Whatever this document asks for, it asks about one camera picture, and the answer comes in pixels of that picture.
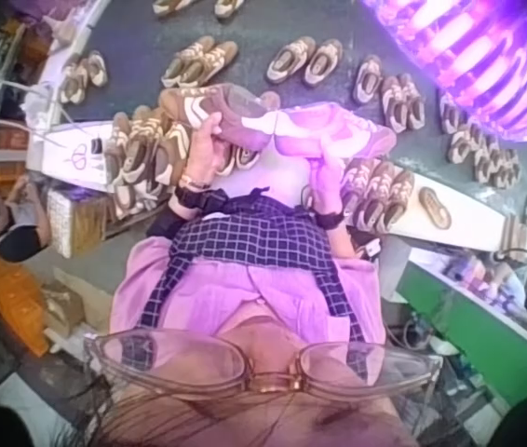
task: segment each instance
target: shoe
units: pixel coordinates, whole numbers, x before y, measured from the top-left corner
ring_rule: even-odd
[[[158,159],[155,181],[176,186],[189,156],[190,129],[181,123],[172,123],[160,144],[164,159]]]
[[[131,120],[131,134],[126,149],[126,157],[121,175],[126,184],[136,184],[144,180],[147,160],[152,158],[154,141],[149,138],[146,123],[152,110],[140,105]]]
[[[461,126],[452,136],[450,149],[448,150],[448,161],[454,165],[464,163],[470,154],[470,130],[468,126]]]
[[[88,54],[88,75],[89,80],[96,87],[104,87],[108,83],[106,62],[98,51],[90,51]]]
[[[425,126],[425,101],[421,98],[418,88],[408,73],[398,76],[404,101],[408,107],[407,126],[410,130],[418,130]]]
[[[265,148],[276,126],[277,112],[270,112],[260,98],[233,84],[169,88],[162,90],[158,103],[170,119],[193,129],[199,129],[210,114],[221,112],[219,137],[253,152]]]
[[[449,93],[443,93],[439,98],[439,113],[443,133],[452,135],[460,127],[460,109],[454,103]]]
[[[268,110],[278,110],[281,105],[280,95],[274,91],[266,91],[260,96],[262,104]],[[235,146],[235,166],[239,170],[248,170],[253,168],[260,159],[261,152],[250,151],[241,146]]]
[[[300,37],[283,47],[272,59],[265,77],[272,84],[280,84],[309,62],[316,50],[316,41],[309,36]]]
[[[382,83],[382,62],[371,55],[358,67],[357,81],[353,89],[353,98],[359,104],[366,104],[371,101],[377,89]]]
[[[452,226],[452,215],[448,209],[439,201],[438,195],[431,188],[421,188],[419,191],[419,202],[429,215],[431,222],[441,230],[447,230]]]
[[[382,217],[390,198],[390,188],[394,181],[396,168],[389,161],[382,161],[373,170],[365,199],[359,203],[353,215],[353,224],[360,231],[373,231]]]
[[[155,0],[152,4],[154,13],[158,17],[165,17],[173,12],[188,7],[196,0]]]
[[[182,74],[191,62],[203,57],[205,53],[214,48],[214,38],[211,35],[199,37],[193,44],[183,51],[175,54],[174,59],[167,68],[166,72],[160,78],[165,88],[176,87],[181,80]]]
[[[125,161],[125,151],[127,150],[130,133],[131,125],[127,114],[123,112],[115,114],[113,117],[113,133],[106,142],[104,150],[107,182],[110,185],[124,184],[121,168]]]
[[[388,127],[396,133],[406,130],[409,111],[404,92],[395,76],[389,76],[382,83],[382,108]]]
[[[405,169],[392,182],[385,212],[375,226],[377,233],[386,234],[391,231],[392,226],[406,212],[413,189],[414,174]]]
[[[80,104],[86,98],[86,88],[88,87],[86,61],[82,60],[79,54],[73,54],[65,63],[63,73],[65,79],[59,93],[61,104],[67,102]]]
[[[318,86],[336,70],[343,53],[339,40],[330,39],[321,44],[304,71],[304,82],[309,87]]]
[[[276,149],[284,156],[320,158],[319,141],[331,139],[331,154],[338,158],[371,158],[396,145],[391,130],[358,117],[335,102],[318,102],[277,113]]]
[[[245,0],[216,0],[214,15],[219,20],[228,19],[243,6],[243,3]]]
[[[191,62],[179,79],[179,87],[196,88],[204,86],[212,77],[228,66],[238,53],[235,42],[224,42],[211,49],[202,57]]]
[[[341,183],[340,197],[347,220],[365,199],[365,192],[374,167],[375,160],[360,158],[354,159],[346,167]]]
[[[224,147],[223,162],[219,168],[216,169],[216,175],[220,177],[228,177],[235,167],[236,160],[236,146],[233,144],[226,144]]]

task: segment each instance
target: floor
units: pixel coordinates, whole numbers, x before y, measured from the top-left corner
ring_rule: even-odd
[[[0,405],[11,408],[30,431],[34,445],[48,447],[71,425],[46,404],[16,373],[0,385]]]

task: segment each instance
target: checkered fabric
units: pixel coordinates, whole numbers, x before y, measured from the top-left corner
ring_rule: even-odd
[[[222,212],[228,217],[195,220],[185,224],[172,241],[169,268],[158,281],[137,324],[138,328],[155,328],[162,307],[191,262],[202,256],[238,264],[301,268],[310,271],[323,293],[330,314],[350,318],[350,339],[363,341],[336,265],[331,258],[330,243],[302,207],[289,208],[256,189],[249,196],[228,199],[222,190],[212,191],[205,214]],[[154,346],[146,340],[124,342],[124,357],[129,366],[145,370],[150,366]]]

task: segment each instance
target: sneaker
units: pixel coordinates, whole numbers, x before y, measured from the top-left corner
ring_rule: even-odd
[[[253,152],[270,142],[277,112],[270,112],[260,98],[233,84],[206,88],[169,88],[160,93],[160,107],[173,121],[193,129],[212,113],[221,112],[220,138]]]
[[[214,15],[220,20],[228,19],[243,6],[245,0],[217,0]]]
[[[377,56],[371,54],[358,67],[353,98],[359,104],[366,104],[375,96],[381,83],[382,62]]]
[[[389,76],[382,83],[382,108],[388,127],[396,133],[406,130],[408,107],[400,82],[395,76]]]
[[[204,35],[183,51],[175,54],[169,68],[167,68],[166,72],[160,78],[162,85],[165,88],[176,87],[181,80],[182,74],[187,70],[189,65],[214,48],[214,44],[214,38],[211,35]]]
[[[88,75],[89,80],[96,87],[104,87],[108,83],[106,62],[98,51],[90,51],[88,54]]]
[[[179,79],[179,87],[196,88],[205,85],[212,77],[228,66],[238,53],[235,42],[224,42],[202,57],[191,62]]]
[[[154,13],[158,17],[165,17],[168,14],[179,11],[184,7],[188,7],[196,0],[155,0],[152,4]]]
[[[401,74],[398,80],[408,106],[407,126],[410,130],[421,129],[425,126],[425,101],[410,74]]]
[[[272,84],[280,84],[298,72],[309,62],[316,50],[312,37],[300,37],[283,47],[272,59],[265,77]]]
[[[260,96],[262,104],[268,110],[278,110],[281,105],[280,95],[274,91],[266,91]],[[241,146],[236,146],[235,149],[235,166],[240,170],[248,170],[253,168],[260,159],[261,152],[251,151]]]
[[[309,87],[318,86],[336,70],[343,53],[339,40],[330,39],[321,44],[304,71],[304,82]]]
[[[335,102],[318,102],[278,112],[275,142],[284,156],[321,157],[319,141],[329,135],[331,154],[338,158],[371,158],[396,145],[390,129],[377,126]]]

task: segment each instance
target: worker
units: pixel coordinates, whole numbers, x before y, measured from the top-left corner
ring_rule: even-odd
[[[209,189],[221,119],[193,133],[179,186],[131,251],[110,334],[87,339],[124,386],[89,445],[417,445],[385,397],[410,376],[382,346],[378,277],[351,245],[329,142],[310,161],[312,219],[265,190]]]
[[[0,257],[20,263],[49,242],[50,224],[38,189],[27,175],[22,175],[6,199],[0,193]]]

